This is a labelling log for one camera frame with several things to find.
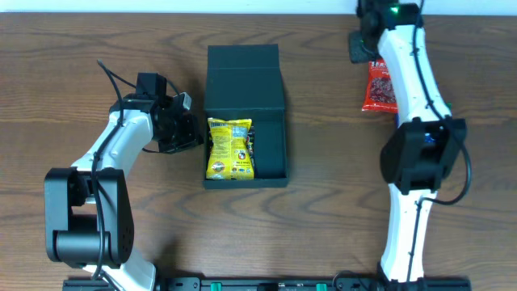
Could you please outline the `red candy bag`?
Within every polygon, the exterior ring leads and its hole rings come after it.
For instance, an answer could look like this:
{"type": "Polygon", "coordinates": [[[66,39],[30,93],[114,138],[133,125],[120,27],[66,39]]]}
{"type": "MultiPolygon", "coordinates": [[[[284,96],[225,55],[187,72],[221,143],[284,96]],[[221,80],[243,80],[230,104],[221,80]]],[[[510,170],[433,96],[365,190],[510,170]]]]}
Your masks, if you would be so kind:
{"type": "Polygon", "coordinates": [[[393,84],[382,59],[368,63],[368,84],[362,110],[397,113],[393,84]]]}

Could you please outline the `yellow snack bag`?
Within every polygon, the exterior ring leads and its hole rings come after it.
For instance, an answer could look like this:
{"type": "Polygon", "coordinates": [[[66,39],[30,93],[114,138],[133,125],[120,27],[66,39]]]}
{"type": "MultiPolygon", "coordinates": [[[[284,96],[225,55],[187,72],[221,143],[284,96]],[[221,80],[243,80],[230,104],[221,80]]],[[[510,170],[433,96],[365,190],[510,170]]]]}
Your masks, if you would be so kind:
{"type": "Polygon", "coordinates": [[[206,179],[254,179],[254,166],[247,146],[251,125],[252,119],[208,118],[212,148],[208,159],[206,179]]]}

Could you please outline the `Haribo gummy bag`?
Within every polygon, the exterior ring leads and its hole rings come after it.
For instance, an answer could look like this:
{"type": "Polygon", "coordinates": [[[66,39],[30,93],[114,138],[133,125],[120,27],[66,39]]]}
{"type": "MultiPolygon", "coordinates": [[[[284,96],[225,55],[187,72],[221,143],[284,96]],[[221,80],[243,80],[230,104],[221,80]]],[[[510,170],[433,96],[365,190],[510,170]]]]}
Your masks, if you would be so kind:
{"type": "Polygon", "coordinates": [[[249,153],[249,156],[250,156],[251,165],[252,165],[253,168],[255,168],[255,162],[254,162],[254,137],[255,137],[254,126],[251,126],[250,130],[247,133],[246,148],[248,150],[248,153],[249,153]]]}

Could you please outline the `black box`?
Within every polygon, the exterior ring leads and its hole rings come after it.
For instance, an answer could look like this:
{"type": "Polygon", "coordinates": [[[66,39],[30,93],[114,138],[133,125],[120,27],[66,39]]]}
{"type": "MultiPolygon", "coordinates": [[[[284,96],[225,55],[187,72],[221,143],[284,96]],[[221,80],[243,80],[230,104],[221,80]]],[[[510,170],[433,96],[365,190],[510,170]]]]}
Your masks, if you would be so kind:
{"type": "Polygon", "coordinates": [[[251,119],[254,178],[205,179],[206,189],[288,185],[286,104],[277,44],[210,45],[204,95],[206,118],[251,119]]]}

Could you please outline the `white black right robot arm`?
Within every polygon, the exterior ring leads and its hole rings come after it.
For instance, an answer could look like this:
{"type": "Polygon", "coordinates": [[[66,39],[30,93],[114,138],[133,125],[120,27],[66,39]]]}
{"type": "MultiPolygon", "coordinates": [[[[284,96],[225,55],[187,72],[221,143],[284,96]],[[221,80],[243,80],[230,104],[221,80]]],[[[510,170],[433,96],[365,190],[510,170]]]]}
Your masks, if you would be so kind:
{"type": "Polygon", "coordinates": [[[387,242],[371,290],[470,290],[469,279],[427,277],[423,248],[433,205],[454,205],[469,191],[472,163],[465,120],[443,101],[427,56],[423,4],[359,0],[360,28],[349,35],[353,63],[383,61],[398,124],[380,152],[388,184],[387,242]]]}

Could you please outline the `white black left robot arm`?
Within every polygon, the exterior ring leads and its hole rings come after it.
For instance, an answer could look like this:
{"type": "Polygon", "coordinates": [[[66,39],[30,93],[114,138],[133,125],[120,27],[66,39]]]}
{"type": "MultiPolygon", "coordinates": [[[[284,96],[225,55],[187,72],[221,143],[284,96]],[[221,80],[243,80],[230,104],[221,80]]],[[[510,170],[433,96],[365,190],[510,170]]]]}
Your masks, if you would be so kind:
{"type": "Polygon", "coordinates": [[[126,178],[140,153],[156,141],[174,154],[201,143],[191,97],[130,94],[109,109],[108,122],[70,167],[44,178],[45,250],[53,262],[91,279],[79,289],[157,290],[157,267],[134,247],[126,178]]]}

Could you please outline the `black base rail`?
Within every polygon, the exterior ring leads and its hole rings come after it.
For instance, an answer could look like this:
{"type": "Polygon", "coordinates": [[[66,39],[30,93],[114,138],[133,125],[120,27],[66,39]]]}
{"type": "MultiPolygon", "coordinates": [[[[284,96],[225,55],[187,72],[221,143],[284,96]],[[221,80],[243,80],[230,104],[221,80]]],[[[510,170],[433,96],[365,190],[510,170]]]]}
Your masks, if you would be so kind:
{"type": "Polygon", "coordinates": [[[201,280],[196,277],[177,277],[158,283],[154,291],[471,291],[466,279],[422,279],[414,283],[385,283],[382,280],[351,276],[335,280],[201,280]]]}

